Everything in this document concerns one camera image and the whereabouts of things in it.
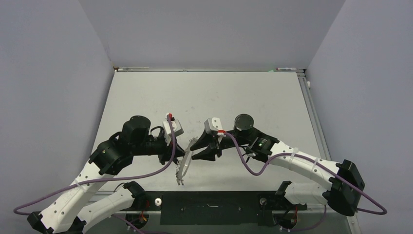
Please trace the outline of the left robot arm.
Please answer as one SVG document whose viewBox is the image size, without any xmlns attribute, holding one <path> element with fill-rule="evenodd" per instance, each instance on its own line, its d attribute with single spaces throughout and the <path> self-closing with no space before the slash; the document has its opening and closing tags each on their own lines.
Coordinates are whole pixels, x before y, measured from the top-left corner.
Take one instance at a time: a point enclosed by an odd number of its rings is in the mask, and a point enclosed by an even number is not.
<svg viewBox="0 0 413 234">
<path fill-rule="evenodd" d="M 152 135 L 151 122 L 144 116 L 133 116 L 122 130 L 100 143 L 68 190 L 42 211 L 28 215 L 30 226 L 42 234 L 84 234 L 114 213 L 146 204 L 145 190 L 131 176 L 122 187 L 97 202 L 90 199 L 109 181 L 132 164 L 135 156 L 157 155 L 163 165 L 170 165 L 184 155 L 177 137 L 184 131 L 172 114 L 159 127 L 158 136 Z"/>
</svg>

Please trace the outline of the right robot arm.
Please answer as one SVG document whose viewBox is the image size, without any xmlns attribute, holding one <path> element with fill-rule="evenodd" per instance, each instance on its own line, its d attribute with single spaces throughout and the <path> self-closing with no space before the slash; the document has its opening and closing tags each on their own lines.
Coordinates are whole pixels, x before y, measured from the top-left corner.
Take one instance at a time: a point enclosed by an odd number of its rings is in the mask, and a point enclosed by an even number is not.
<svg viewBox="0 0 413 234">
<path fill-rule="evenodd" d="M 235 117 L 233 130 L 223 129 L 217 117 L 204 122 L 204 131 L 190 147 L 200 150 L 193 160 L 215 161 L 224 149 L 235 148 L 245 168 L 255 176 L 260 176 L 269 165 L 280 166 L 312 181 L 297 184 L 291 181 L 280 186 L 275 195 L 276 204 L 287 209 L 291 205 L 327 205 L 337 213 L 354 216 L 365 188 L 365 183 L 357 166 L 349 161 L 342 163 L 315 157 L 291 147 L 283 141 L 265 134 L 254 126 L 254 119 L 248 114 Z M 259 172 L 252 171 L 240 149 L 244 148 L 249 158 L 264 163 Z"/>
</svg>

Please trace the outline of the large grey keyring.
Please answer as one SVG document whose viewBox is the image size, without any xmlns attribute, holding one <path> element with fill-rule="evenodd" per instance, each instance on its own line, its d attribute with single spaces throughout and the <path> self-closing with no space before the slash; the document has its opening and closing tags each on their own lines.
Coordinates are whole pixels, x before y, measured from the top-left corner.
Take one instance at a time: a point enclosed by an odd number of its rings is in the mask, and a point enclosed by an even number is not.
<svg viewBox="0 0 413 234">
<path fill-rule="evenodd" d="M 193 151 L 190 148 L 196 143 L 197 140 L 198 137 L 194 137 L 189 141 L 189 144 L 185 149 L 185 155 L 182 157 L 182 159 L 178 160 L 175 173 L 178 186 L 184 186 L 184 176 L 189 169 L 189 166 L 191 164 L 191 157 L 193 155 Z"/>
</svg>

